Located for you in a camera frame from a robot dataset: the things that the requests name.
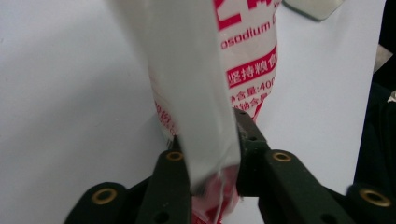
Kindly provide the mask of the white table cover sheet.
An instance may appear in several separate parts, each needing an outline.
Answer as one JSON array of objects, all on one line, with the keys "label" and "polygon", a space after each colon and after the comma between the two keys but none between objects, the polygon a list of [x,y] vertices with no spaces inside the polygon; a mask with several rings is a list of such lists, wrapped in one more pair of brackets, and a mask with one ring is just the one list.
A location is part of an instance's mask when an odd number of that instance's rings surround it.
[{"label": "white table cover sheet", "polygon": [[[325,21],[276,13],[257,123],[326,187],[353,182],[386,0]],[[105,0],[0,0],[0,224],[64,224],[90,187],[131,187],[166,147],[142,54]]]}]

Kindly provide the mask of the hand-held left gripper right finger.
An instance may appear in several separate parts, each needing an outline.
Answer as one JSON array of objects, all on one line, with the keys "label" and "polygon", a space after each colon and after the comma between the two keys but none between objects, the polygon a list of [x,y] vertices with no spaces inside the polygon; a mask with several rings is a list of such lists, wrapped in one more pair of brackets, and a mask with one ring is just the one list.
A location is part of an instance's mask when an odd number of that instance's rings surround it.
[{"label": "hand-held left gripper right finger", "polygon": [[237,191],[259,199],[265,224],[355,224],[295,155],[271,149],[247,112],[234,114],[241,151]]}]

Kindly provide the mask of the clear jar with black lid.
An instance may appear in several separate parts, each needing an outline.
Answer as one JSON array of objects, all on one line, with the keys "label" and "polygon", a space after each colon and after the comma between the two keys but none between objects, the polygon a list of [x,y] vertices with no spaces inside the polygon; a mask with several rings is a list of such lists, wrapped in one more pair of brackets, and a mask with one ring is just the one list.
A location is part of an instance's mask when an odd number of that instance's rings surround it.
[{"label": "clear jar with black lid", "polygon": [[313,21],[325,21],[345,0],[283,0],[288,9]]}]

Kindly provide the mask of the white and red seasoning bag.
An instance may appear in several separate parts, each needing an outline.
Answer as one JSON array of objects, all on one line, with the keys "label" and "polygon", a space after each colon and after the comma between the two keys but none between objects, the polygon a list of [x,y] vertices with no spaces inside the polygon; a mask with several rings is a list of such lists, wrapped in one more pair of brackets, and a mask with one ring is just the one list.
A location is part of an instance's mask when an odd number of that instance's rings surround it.
[{"label": "white and red seasoning bag", "polygon": [[178,139],[191,224],[222,224],[240,166],[233,109],[256,118],[274,86],[282,0],[106,0],[140,46],[163,135]]}]

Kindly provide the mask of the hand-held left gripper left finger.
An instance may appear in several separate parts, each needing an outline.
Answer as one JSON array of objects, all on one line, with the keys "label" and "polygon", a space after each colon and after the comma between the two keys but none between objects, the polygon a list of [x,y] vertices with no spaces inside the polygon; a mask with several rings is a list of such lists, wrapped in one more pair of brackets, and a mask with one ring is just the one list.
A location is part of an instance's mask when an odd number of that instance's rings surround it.
[{"label": "hand-held left gripper left finger", "polygon": [[190,180],[177,137],[156,162],[135,224],[191,224]]}]

